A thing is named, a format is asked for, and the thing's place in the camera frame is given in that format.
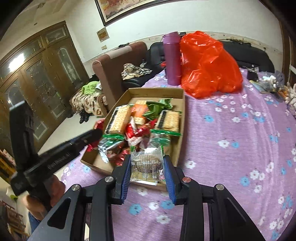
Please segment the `person left hand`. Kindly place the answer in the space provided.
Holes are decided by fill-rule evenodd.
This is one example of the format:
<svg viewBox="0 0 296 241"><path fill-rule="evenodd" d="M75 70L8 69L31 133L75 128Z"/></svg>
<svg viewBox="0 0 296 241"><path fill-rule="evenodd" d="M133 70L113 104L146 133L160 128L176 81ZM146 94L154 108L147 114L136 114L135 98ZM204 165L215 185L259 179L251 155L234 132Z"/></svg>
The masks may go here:
<svg viewBox="0 0 296 241"><path fill-rule="evenodd" d="M64 193L65 184L61 182L56 175L53 175L50 189L51 207L56 205ZM41 221L46 216L47 210L45 206L36 197L30 196L28 194L23 197L23 203L28 209L29 213L32 214L37 220Z"/></svg>

